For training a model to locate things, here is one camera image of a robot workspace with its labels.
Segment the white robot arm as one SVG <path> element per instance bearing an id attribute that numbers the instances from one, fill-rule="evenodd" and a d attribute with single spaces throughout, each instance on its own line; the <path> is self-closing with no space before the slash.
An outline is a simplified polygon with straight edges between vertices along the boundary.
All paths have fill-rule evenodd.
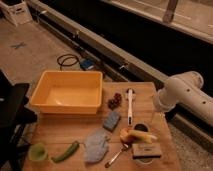
<path id="1" fill-rule="evenodd" d="M 213 126 L 213 97 L 201 90 L 203 85 L 204 79 L 196 71 L 170 76 L 165 80 L 164 87 L 153 96 L 155 109 L 169 112 L 181 103 Z"/>

